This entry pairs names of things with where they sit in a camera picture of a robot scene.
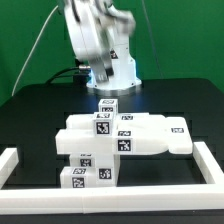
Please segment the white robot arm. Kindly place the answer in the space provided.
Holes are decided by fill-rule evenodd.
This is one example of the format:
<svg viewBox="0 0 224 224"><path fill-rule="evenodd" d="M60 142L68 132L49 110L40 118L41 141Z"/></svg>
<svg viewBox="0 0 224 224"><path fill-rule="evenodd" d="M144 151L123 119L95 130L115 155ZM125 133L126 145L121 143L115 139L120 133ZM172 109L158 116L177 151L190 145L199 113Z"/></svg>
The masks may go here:
<svg viewBox="0 0 224 224"><path fill-rule="evenodd" d="M141 88L129 37L136 23L130 11L118 10L113 0L62 0L72 48L90 66L89 92L126 95Z"/></svg>

